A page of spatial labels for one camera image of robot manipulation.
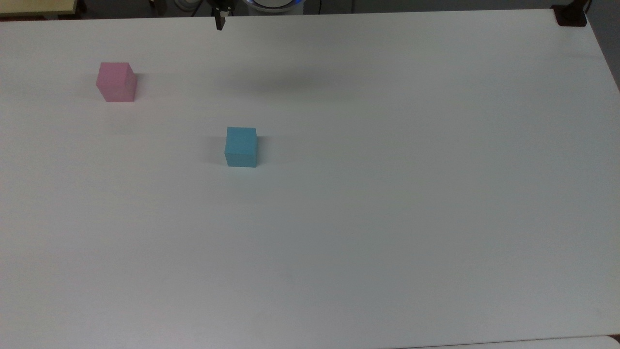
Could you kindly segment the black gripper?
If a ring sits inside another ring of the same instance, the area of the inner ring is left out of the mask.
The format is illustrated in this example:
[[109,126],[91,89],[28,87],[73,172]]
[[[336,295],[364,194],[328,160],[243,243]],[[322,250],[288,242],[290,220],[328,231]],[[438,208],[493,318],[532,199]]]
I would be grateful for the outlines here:
[[235,10],[238,0],[207,0],[207,2],[215,10],[216,28],[221,31],[229,15],[229,11],[224,10]]

